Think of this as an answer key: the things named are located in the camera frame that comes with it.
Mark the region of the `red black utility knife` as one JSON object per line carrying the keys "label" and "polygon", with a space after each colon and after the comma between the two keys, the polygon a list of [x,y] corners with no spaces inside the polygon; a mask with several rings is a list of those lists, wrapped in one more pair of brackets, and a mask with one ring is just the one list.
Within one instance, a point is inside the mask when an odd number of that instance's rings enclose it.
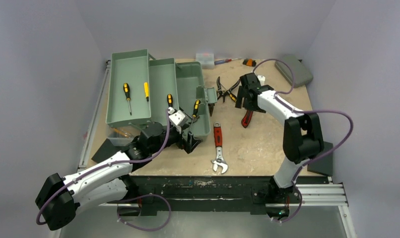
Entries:
{"label": "red black utility knife", "polygon": [[243,128],[247,128],[250,125],[252,116],[253,116],[253,111],[247,110],[244,117],[241,120],[241,125]]}

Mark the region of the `black pliers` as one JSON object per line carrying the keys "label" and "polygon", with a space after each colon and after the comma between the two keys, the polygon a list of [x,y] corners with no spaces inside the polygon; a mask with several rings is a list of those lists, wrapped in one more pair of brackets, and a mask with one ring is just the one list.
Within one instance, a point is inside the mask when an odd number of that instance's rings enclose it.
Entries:
{"label": "black pliers", "polygon": [[236,96],[233,93],[233,90],[236,89],[240,84],[240,80],[238,80],[234,85],[232,85],[229,89],[227,89],[226,87],[224,87],[222,85],[222,83],[220,82],[220,76],[217,77],[216,80],[216,85],[217,85],[217,99],[221,99],[223,100],[223,102],[225,102],[225,98],[228,96],[233,102],[236,102]]}

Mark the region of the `green plastic tool box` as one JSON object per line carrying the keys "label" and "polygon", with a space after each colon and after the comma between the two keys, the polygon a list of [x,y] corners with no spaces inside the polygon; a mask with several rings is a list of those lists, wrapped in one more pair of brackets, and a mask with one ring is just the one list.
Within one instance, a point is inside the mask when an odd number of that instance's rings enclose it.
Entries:
{"label": "green plastic tool box", "polygon": [[[144,83],[148,82],[150,100],[146,101]],[[123,90],[128,83],[132,115]],[[215,88],[207,88],[202,68],[197,61],[176,62],[174,58],[155,59],[147,49],[113,53],[110,62],[110,82],[106,124],[109,127],[146,126],[149,122],[166,123],[165,97],[171,94],[174,108],[193,111],[200,100],[198,120],[192,126],[195,138],[207,139],[211,131],[209,103],[217,102]]]}

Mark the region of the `yellow handle screwdriver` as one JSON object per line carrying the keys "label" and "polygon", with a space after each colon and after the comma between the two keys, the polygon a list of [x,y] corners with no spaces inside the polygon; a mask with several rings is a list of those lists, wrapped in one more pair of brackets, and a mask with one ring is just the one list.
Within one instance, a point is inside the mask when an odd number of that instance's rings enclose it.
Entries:
{"label": "yellow handle screwdriver", "polygon": [[145,82],[143,87],[144,87],[144,93],[145,93],[146,101],[149,102],[149,100],[150,100],[150,92],[149,92],[149,84],[148,84],[148,82]]}

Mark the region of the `black yellow phillips screwdriver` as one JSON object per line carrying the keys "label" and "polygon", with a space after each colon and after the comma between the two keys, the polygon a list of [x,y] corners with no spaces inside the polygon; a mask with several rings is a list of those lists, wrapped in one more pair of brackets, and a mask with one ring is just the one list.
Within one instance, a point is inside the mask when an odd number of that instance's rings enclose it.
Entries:
{"label": "black yellow phillips screwdriver", "polygon": [[132,115],[132,109],[131,109],[131,93],[130,93],[130,87],[128,83],[124,83],[123,84],[123,90],[124,90],[124,94],[126,97],[126,101],[128,104],[128,108],[129,108],[129,113],[130,115]]}

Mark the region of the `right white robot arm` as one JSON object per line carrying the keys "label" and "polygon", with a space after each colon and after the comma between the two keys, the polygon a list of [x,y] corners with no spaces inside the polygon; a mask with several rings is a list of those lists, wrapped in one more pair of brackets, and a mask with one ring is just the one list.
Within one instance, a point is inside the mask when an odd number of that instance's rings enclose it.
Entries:
{"label": "right white robot arm", "polygon": [[292,106],[272,87],[261,85],[255,73],[244,74],[239,81],[236,107],[268,113],[283,125],[285,158],[268,184],[270,199],[280,202],[293,191],[302,168],[324,149],[319,116]]}

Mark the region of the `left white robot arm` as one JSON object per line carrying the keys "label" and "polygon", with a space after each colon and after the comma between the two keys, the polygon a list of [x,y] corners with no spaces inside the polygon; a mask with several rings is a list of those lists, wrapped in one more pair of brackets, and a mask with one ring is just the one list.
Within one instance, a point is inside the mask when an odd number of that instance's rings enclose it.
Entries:
{"label": "left white robot arm", "polygon": [[166,126],[152,122],[130,144],[89,169],[64,177],[57,173],[48,176],[35,200],[39,209],[36,224],[47,225],[55,231],[69,224],[79,213],[102,203],[116,200],[131,203],[143,199],[144,196],[137,194],[137,188],[129,184],[130,173],[147,165],[172,145],[191,153],[201,140],[195,139],[191,131],[184,137],[183,131],[198,117],[197,106],[190,116],[169,107]]}

